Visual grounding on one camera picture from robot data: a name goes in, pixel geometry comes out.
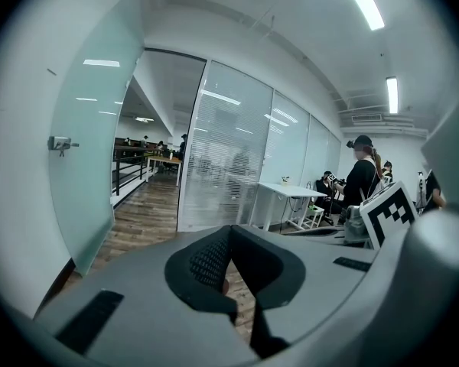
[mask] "glass door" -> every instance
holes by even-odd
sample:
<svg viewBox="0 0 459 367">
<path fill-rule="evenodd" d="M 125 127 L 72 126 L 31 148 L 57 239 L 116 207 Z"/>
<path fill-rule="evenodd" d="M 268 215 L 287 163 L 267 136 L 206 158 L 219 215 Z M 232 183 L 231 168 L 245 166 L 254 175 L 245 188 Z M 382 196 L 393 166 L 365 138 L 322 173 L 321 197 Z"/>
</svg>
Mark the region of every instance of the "glass door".
<svg viewBox="0 0 459 367">
<path fill-rule="evenodd" d="M 50 151 L 51 194 L 63 239 L 81 274 L 88 272 L 114 222 L 114 136 L 143 50 L 140 2 L 121 0 L 80 48 L 58 96 L 51 136 L 71 138 L 78 147 Z"/>
</svg>

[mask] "office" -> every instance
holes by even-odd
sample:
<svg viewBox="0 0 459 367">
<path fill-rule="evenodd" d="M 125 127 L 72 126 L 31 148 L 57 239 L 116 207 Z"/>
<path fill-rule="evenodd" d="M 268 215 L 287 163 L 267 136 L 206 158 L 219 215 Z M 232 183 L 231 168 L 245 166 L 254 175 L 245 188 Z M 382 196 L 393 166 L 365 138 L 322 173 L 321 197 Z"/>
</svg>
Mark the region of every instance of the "office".
<svg viewBox="0 0 459 367">
<path fill-rule="evenodd" d="M 189 132 L 192 158 L 181 173 L 179 231 L 231 224 L 238 216 L 248 222 L 254 204 L 255 224 L 262 226 L 267 208 L 258 201 L 269 200 L 263 195 L 256 200 L 262 176 L 274 184 L 289 177 L 300 187 L 326 170 L 346 177 L 353 153 L 345 143 L 359 135 L 352 128 L 372 137 L 414 199 L 416 173 L 427 170 L 410 158 L 421 159 L 422 141 L 459 101 L 459 52 L 422 0 L 375 0 L 385 23 L 376 30 L 354 0 L 88 1 L 72 7 L 71 0 L 34 0 L 8 29 L 9 37 L 23 40 L 20 50 L 0 46 L 0 83 L 18 89 L 0 86 L 0 178 L 7 181 L 0 184 L 0 284 L 4 298 L 30 317 L 71 258 L 80 271 L 89 270 L 113 227 L 112 150 L 114 137 L 133 132 L 127 121 L 138 111 L 122 115 L 132 91 L 153 109 L 142 115 L 154 119 L 153 142 L 165 143 L 166 137 L 177 150 L 181 132 Z M 206 61 L 206 82 L 197 79 L 197 113 L 182 119 L 181 110 L 165 108 L 170 101 L 159 90 L 167 80 L 160 75 L 162 86 L 157 84 L 152 62 L 144 64 L 147 53 L 161 53 L 153 49 Z M 391 76 L 398 79 L 399 117 L 408 121 L 389 115 Z M 381 120 L 372 126 L 353 120 L 364 115 Z M 125 133 L 117 135 L 116 129 Z M 52 135 L 80 146 L 60 158 L 45 147 Z M 288 141 L 278 139 L 287 136 Z M 12 146 L 15 156 L 2 157 Z M 392 150 L 399 146 L 417 154 Z M 225 180 L 224 170 L 242 151 L 249 153 L 239 156 L 249 159 L 245 177 L 252 178 L 245 196 L 242 187 Z M 74 163 L 65 167 L 68 161 Z M 224 194 L 215 199 L 219 190 Z M 276 201 L 270 225 L 289 212 L 285 204 L 286 199 Z M 17 214 L 18 221 L 9 222 L 6 213 Z"/>
</svg>

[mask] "wooden floor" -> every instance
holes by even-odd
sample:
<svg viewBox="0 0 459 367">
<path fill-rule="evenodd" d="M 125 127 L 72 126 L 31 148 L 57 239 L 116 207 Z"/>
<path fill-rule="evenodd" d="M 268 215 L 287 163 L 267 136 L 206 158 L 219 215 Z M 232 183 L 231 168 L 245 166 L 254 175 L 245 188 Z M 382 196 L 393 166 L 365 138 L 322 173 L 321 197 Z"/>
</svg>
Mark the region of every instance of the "wooden floor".
<svg viewBox="0 0 459 367">
<path fill-rule="evenodd" d="M 99 250 L 90 273 L 98 271 L 110 260 L 137 248 L 167 241 L 177 236 L 178 187 L 176 176 L 156 174 L 121 203 L 116 211 L 116 224 Z M 255 298 L 230 262 L 226 272 L 229 290 L 226 296 L 236 300 L 236 330 L 249 342 L 252 332 Z M 65 288 L 81 281 L 73 273 Z"/>
</svg>

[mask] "railing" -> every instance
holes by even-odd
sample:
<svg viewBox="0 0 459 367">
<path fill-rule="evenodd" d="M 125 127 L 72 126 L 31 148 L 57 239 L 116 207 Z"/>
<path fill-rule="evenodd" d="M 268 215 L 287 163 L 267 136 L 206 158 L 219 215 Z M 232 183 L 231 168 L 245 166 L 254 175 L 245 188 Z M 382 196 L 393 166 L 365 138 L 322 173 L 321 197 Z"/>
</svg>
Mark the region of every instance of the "railing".
<svg viewBox="0 0 459 367">
<path fill-rule="evenodd" d="M 116 196 L 118 196 L 120 189 L 132 182 L 133 180 L 137 179 L 138 175 L 139 179 L 142 180 L 143 176 L 148 172 L 149 166 L 149 164 L 147 164 L 148 159 L 145 157 L 145 153 L 154 154 L 157 152 L 160 152 L 160 150 L 124 146 L 114 147 L 114 157 L 112 161 L 116 163 L 116 168 L 112 170 L 112 184 L 115 184 L 115 187 L 112 189 L 112 193 L 116 192 Z M 131 167 L 136 167 L 136 169 L 131 171 L 129 174 L 121 176 L 122 170 L 126 170 Z"/>
</svg>

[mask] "backpack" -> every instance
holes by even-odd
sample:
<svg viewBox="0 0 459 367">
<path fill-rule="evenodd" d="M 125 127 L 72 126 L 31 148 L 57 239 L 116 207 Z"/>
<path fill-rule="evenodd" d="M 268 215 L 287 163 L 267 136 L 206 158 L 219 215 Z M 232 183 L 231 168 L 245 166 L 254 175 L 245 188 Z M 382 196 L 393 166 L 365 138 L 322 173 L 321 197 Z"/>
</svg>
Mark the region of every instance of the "backpack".
<svg viewBox="0 0 459 367">
<path fill-rule="evenodd" d="M 373 166 L 374 166 L 374 170 L 376 169 L 376 163 L 374 162 L 374 160 L 372 158 L 366 158 L 365 160 L 369 161 L 370 163 L 372 163 Z M 362 197 L 362 201 L 364 201 L 366 198 L 374 196 L 374 194 L 376 194 L 376 193 L 380 192 L 381 190 L 383 190 L 386 186 L 389 185 L 389 182 L 391 182 L 391 180 L 388 177 L 382 176 L 382 178 L 379 179 L 379 182 L 377 183 L 376 187 L 374 188 L 374 191 L 372 192 L 372 194 L 368 194 L 367 197 L 365 197 L 364 192 L 362 191 L 362 188 L 360 188 L 359 191 L 360 191 L 360 196 Z"/>
</svg>

